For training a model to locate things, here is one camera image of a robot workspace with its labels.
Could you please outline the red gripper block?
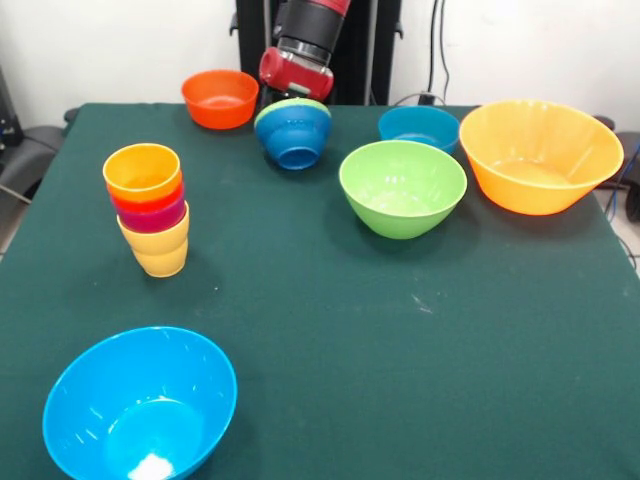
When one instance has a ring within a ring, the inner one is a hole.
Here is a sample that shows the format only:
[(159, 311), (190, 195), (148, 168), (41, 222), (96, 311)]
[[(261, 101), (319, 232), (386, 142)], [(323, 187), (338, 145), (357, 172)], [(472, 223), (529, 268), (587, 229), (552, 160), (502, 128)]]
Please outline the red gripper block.
[(273, 90), (313, 100), (325, 100), (334, 84), (328, 67), (276, 47), (263, 53), (259, 78)]

